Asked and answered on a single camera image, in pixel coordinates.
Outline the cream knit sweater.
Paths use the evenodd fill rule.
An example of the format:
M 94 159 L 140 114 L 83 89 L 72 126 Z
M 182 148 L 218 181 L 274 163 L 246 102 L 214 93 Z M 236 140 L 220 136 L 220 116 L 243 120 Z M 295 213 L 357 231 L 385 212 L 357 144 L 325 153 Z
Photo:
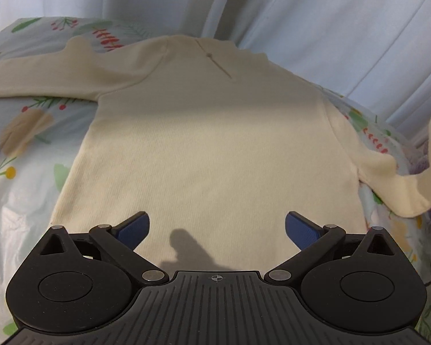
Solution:
M 296 211 L 349 233 L 366 230 L 368 185 L 393 213 L 431 209 L 428 170 L 399 175 L 309 82 L 227 41 L 157 37 L 96 53 L 64 50 L 0 61 L 0 97 L 95 101 L 52 223 L 84 232 L 144 211 L 139 253 L 168 272 L 267 272 L 296 253 Z

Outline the floral bed sheet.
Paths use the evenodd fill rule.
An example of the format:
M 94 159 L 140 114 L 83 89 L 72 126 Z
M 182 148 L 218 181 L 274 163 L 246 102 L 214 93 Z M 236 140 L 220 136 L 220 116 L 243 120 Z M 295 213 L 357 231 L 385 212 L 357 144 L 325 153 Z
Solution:
M 118 20 L 20 19 L 0 32 L 0 60 L 59 51 L 76 36 L 103 53 L 159 35 L 141 23 Z M 5 302 L 7 284 L 47 230 L 95 111 L 94 103 L 75 99 L 0 99 L 0 344 L 17 328 Z M 385 227 L 428 283 L 417 329 L 431 341 L 430 217 L 396 216 L 365 185 L 360 201 L 367 223 Z

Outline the white curtain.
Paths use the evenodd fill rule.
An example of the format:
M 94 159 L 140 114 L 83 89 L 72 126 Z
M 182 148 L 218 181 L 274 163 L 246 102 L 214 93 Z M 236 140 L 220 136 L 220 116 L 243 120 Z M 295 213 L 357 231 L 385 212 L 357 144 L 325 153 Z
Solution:
M 431 0 L 0 0 L 0 29 L 39 16 L 230 40 L 357 102 L 412 143 L 427 138 Z

